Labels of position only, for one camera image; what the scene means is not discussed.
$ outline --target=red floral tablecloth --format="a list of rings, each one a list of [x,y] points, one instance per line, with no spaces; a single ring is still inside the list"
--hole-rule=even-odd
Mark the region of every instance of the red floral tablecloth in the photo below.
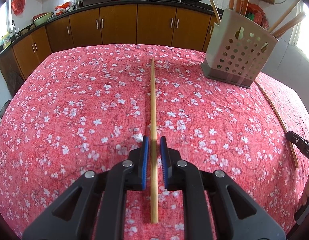
[[[19,235],[87,170],[127,158],[149,135],[151,57],[156,60],[158,136],[200,169],[223,169],[288,231],[309,173],[277,117],[251,89],[205,78],[204,54],[147,45],[82,47],[50,55],[12,100],[0,124],[0,212]],[[260,74],[288,130],[309,140],[298,95]],[[184,239],[182,193],[167,192],[159,163],[159,218],[149,187],[128,192],[125,239]]]

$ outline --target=table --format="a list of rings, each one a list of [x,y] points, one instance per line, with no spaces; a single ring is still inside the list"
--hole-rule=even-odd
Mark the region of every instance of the table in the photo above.
[[[285,231],[292,227],[309,161],[297,150],[295,170],[283,129],[257,86],[205,78],[201,52],[112,44],[50,55],[2,119],[0,212],[19,236],[81,174],[110,169],[149,135],[151,57],[158,137],[202,170],[223,169]],[[257,79],[287,129],[309,140],[298,95],[265,74]],[[165,190],[158,163],[160,223],[150,224],[149,187],[128,192],[125,239],[184,238],[182,193]]]

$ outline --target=metal screw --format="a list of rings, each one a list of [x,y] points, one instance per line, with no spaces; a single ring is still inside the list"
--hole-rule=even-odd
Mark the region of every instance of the metal screw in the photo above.
[[[124,167],[131,167],[133,165],[133,162],[131,160],[125,160],[123,161],[122,165]]]
[[[223,178],[225,176],[225,173],[221,170],[217,170],[217,171],[215,171],[215,175],[218,178]]]
[[[94,171],[87,171],[84,176],[87,178],[87,179],[91,179],[93,178],[95,175]]]
[[[187,166],[187,162],[184,161],[184,160],[179,160],[179,161],[177,161],[177,165],[179,167],[186,167]]]

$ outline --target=black countertop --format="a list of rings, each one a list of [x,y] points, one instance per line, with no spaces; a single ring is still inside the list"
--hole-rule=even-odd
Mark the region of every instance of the black countertop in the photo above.
[[[45,23],[33,28],[32,30],[29,30],[27,33],[21,35],[15,41],[11,42],[11,44],[8,47],[6,47],[5,49],[3,49],[0,52],[0,55],[2,55],[8,49],[12,48],[20,40],[22,40],[24,37],[26,37],[27,35],[34,32],[35,30],[37,30],[37,29],[39,29],[39,28],[41,28],[41,27],[43,27],[43,26],[45,26],[45,25],[47,25],[47,24],[49,24],[53,21],[61,19],[62,17],[67,17],[71,14],[81,12],[81,11],[90,10],[90,9],[94,9],[94,8],[100,8],[100,7],[112,6],[112,5],[123,5],[123,4],[166,5],[166,6],[173,6],[173,7],[178,7],[178,8],[189,9],[189,10],[193,10],[193,11],[197,11],[197,12],[201,12],[201,13],[205,13],[205,14],[209,14],[209,15],[214,15],[212,6],[209,5],[209,4],[206,4],[206,3],[201,3],[201,2],[191,4],[191,3],[186,3],[186,2],[179,2],[178,0],[119,0],[119,1],[113,0],[113,1],[110,1],[110,2],[103,2],[103,3],[97,3],[97,4],[93,4],[93,5],[84,6],[84,7],[74,9],[72,11],[66,12],[66,13],[58,15],[58,16],[53,16],[48,21],[46,21]],[[221,18],[222,14],[223,14],[223,10],[219,9],[219,8],[217,10],[218,10],[218,13],[219,13],[220,18]]]

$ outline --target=utensil holder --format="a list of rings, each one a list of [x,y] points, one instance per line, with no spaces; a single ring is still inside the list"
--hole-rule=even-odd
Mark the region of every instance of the utensil holder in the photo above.
[[[277,42],[252,20],[226,9],[220,25],[214,24],[202,71],[207,78],[250,88]]]

